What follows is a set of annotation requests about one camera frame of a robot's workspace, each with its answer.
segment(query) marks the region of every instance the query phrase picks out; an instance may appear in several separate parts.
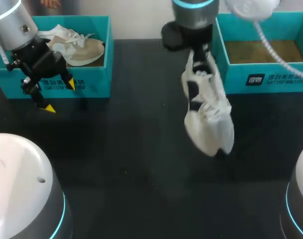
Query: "white sneaker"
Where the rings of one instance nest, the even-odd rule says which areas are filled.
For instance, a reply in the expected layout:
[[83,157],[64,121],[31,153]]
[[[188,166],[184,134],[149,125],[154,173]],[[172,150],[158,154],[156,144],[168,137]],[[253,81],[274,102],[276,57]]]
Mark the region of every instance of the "white sneaker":
[[62,54],[71,66],[84,66],[98,60],[105,52],[103,42],[89,38],[93,34],[79,35],[72,29],[57,25],[50,31],[39,31],[38,36],[48,39],[52,51]]
[[213,74],[195,74],[191,52],[186,71],[182,74],[183,90],[189,100],[185,127],[194,144],[208,156],[216,155],[220,148],[229,154],[234,144],[231,106],[211,54],[208,55],[208,63]]
[[65,40],[69,40],[75,31],[67,29],[58,24],[50,31],[38,31],[37,36],[43,39],[52,40],[54,36],[59,36]]

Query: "shoelace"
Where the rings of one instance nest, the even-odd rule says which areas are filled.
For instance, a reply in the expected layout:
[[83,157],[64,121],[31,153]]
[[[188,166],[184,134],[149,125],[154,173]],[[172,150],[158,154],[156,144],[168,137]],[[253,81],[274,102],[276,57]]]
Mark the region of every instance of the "shoelace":
[[72,29],[70,29],[70,31],[72,31],[74,34],[72,35],[71,33],[68,33],[68,35],[71,37],[71,39],[67,40],[66,43],[73,42],[73,44],[79,45],[82,48],[85,47],[85,40],[88,39],[90,36],[94,35],[94,33],[92,33],[92,34],[87,34],[86,36],[84,36],[83,34],[81,34],[81,35],[78,34],[77,32],[73,31]]
[[[205,72],[196,72],[196,75],[204,77],[207,74]],[[201,108],[200,108],[200,115],[202,118],[205,119],[211,119],[211,120],[216,120],[217,118],[221,117],[221,115],[224,114],[230,114],[231,113],[231,105],[227,100],[227,105],[226,106],[222,106],[221,104],[215,104],[214,101],[218,101],[219,103],[219,97],[217,95],[217,92],[214,92],[214,95],[216,97],[216,99],[209,99],[207,97],[206,94],[201,95],[201,97],[203,98],[204,103],[202,104]]]

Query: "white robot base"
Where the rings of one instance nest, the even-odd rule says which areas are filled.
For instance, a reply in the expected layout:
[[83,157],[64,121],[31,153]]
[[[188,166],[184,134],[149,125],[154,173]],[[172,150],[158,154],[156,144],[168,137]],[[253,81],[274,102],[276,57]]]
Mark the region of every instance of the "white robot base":
[[303,239],[303,151],[287,187],[280,225],[285,239]]
[[0,134],[0,239],[71,239],[72,214],[45,153]]

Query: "black table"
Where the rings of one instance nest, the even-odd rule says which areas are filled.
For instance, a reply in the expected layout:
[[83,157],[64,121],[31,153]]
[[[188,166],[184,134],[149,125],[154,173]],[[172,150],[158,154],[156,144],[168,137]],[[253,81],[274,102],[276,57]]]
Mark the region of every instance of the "black table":
[[282,238],[280,202],[303,149],[303,93],[229,96],[234,150],[208,158],[183,125],[187,57],[160,40],[116,41],[110,100],[53,100],[57,114],[0,90],[0,132],[48,155],[75,239]]

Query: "cable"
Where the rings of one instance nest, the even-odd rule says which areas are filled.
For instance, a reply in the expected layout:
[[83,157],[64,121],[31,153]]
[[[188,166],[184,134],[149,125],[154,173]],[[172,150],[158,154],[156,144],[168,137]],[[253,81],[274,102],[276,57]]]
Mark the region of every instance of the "cable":
[[4,52],[4,50],[3,50],[3,48],[2,48],[1,45],[0,45],[0,55],[2,57],[2,60],[3,60],[4,64],[9,65],[10,62],[9,62],[9,60],[8,60],[8,58],[6,56],[6,53]]
[[271,54],[271,56],[280,64],[282,65],[284,68],[286,68],[288,71],[291,71],[292,73],[296,74],[297,76],[300,76],[303,78],[303,72],[299,71],[298,69],[290,66],[287,62],[284,61],[284,59],[282,59],[277,53],[276,51],[273,49],[273,47],[270,45],[269,41],[267,40],[266,36],[264,35],[261,26],[259,25],[259,23],[257,21],[254,22],[254,26],[261,38],[262,43],[264,44],[265,48],[269,51],[269,53]]

